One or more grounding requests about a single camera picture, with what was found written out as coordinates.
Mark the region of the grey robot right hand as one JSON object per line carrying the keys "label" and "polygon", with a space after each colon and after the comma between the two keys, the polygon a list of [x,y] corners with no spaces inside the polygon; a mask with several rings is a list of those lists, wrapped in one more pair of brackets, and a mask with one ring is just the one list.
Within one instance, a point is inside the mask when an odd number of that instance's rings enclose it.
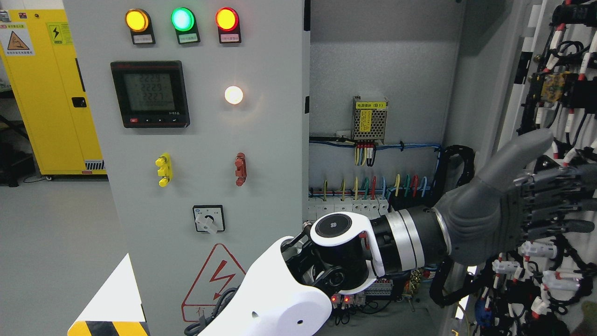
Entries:
{"label": "grey robot right hand", "polygon": [[466,185],[436,204],[450,238],[450,258],[476,265],[500,252],[514,250],[525,240],[548,238],[558,232],[590,232],[594,225],[574,220],[569,213],[596,209],[596,165],[525,172],[553,142],[542,128],[511,140]]}

